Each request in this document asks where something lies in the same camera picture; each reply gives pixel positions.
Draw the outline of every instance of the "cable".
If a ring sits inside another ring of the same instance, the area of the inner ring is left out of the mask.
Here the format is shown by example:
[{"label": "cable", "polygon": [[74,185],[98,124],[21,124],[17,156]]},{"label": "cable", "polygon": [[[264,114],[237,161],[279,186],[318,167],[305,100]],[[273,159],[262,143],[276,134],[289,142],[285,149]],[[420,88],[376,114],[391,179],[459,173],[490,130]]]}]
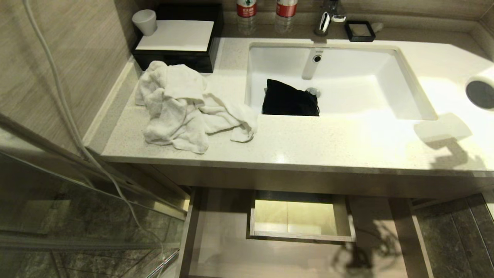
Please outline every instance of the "cable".
[{"label": "cable", "polygon": [[117,189],[118,194],[120,195],[120,198],[122,198],[122,200],[127,204],[128,208],[130,209],[132,217],[134,218],[137,226],[140,229],[142,229],[143,231],[145,231],[146,233],[148,233],[149,235],[151,235],[152,236],[151,238],[155,239],[160,244],[161,258],[162,258],[162,260],[164,260],[165,259],[164,258],[165,247],[164,247],[161,239],[155,233],[153,233],[153,232],[145,229],[143,226],[141,226],[141,224],[140,224],[140,222],[137,219],[137,216],[135,214],[134,208],[132,207],[132,204],[127,200],[125,195],[122,193],[122,190],[120,189],[120,186],[117,183],[117,181],[115,180],[115,178],[112,176],[112,174],[110,174],[108,171],[106,171],[105,168],[103,168],[103,166],[101,166],[101,164],[99,164],[99,162],[91,155],[91,153],[84,146],[84,143],[82,142],[81,135],[79,134],[79,131],[77,130],[76,123],[74,122],[74,118],[72,117],[72,113],[70,112],[70,108],[69,108],[67,101],[65,99],[65,95],[63,94],[62,86],[60,84],[60,77],[58,75],[58,72],[57,72],[57,69],[55,66],[55,62],[53,61],[53,56],[51,55],[50,49],[48,48],[48,45],[46,44],[46,41],[45,41],[36,21],[34,19],[33,12],[31,11],[31,7],[29,5],[29,0],[22,0],[22,3],[24,4],[24,7],[26,9],[26,13],[27,13],[27,16],[29,18],[29,22],[31,23],[31,26],[34,29],[34,32],[36,33],[36,36],[38,37],[38,39],[41,43],[41,46],[43,47],[44,53],[46,54],[46,58],[48,59],[48,62],[50,64],[50,68],[51,68],[51,71],[53,73],[53,77],[55,79],[55,85],[57,88],[58,98],[60,100],[62,110],[63,110],[62,115],[63,115],[64,120],[67,122],[67,125],[69,126],[69,131],[70,131],[72,137],[74,138],[74,141],[75,141],[77,147],[81,150],[81,152],[84,154],[84,156],[92,164],[94,164],[94,166],[96,166],[96,168],[98,168],[103,174],[105,174],[113,182],[113,184],[115,185],[115,188]]}]

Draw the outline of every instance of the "cup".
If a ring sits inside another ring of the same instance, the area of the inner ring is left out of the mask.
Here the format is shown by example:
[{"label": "cup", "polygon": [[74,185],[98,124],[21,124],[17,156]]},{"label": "cup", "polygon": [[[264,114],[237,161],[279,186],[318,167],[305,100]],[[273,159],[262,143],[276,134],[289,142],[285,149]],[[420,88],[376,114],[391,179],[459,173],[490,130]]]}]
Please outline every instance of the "cup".
[{"label": "cup", "polygon": [[140,10],[132,16],[132,22],[145,36],[152,35],[158,28],[153,10]]}]

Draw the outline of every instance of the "white sink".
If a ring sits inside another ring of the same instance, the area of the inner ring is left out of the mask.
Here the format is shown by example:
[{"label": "white sink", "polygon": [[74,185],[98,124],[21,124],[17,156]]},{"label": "white sink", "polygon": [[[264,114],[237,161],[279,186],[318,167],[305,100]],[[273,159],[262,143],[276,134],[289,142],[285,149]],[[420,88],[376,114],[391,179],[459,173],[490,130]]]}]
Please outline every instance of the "white sink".
[{"label": "white sink", "polygon": [[436,120],[437,114],[402,55],[393,49],[317,48],[312,79],[302,73],[316,48],[253,46],[246,104],[261,113],[267,79],[299,90],[318,88],[321,116]]}]

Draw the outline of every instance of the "white towel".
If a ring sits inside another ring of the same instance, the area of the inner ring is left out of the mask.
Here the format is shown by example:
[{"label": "white towel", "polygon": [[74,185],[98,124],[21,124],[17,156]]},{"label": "white towel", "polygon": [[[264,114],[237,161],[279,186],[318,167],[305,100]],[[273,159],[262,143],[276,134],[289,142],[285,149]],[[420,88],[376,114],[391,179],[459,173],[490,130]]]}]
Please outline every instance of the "white towel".
[{"label": "white towel", "polygon": [[207,134],[234,128],[230,140],[247,142],[257,130],[257,115],[250,107],[221,100],[200,73],[185,65],[153,61],[139,79],[135,104],[149,111],[144,138],[152,144],[204,153]]}]

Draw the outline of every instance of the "countertop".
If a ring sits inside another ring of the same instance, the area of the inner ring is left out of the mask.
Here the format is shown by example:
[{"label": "countertop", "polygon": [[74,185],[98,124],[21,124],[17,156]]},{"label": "countertop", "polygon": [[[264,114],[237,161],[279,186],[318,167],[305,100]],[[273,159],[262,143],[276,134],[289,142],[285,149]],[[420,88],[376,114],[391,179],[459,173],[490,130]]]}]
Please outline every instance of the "countertop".
[{"label": "countertop", "polygon": [[[100,155],[107,161],[129,163],[492,176],[494,112],[472,104],[465,86],[479,75],[494,80],[489,72],[494,64],[468,34],[385,28],[373,43],[338,39],[341,34],[336,32],[336,39],[327,40],[327,45],[399,48],[439,116],[438,128],[432,126],[430,131],[426,125],[429,134],[424,135],[415,131],[423,130],[416,128],[424,122],[418,120],[260,115],[252,141],[232,142],[231,131],[220,132],[209,136],[209,149],[199,155],[171,145],[147,144],[142,131],[149,115],[145,107],[134,105],[132,93]],[[314,42],[222,38],[214,73],[206,77],[218,96],[244,102],[252,44],[313,46]]]}]

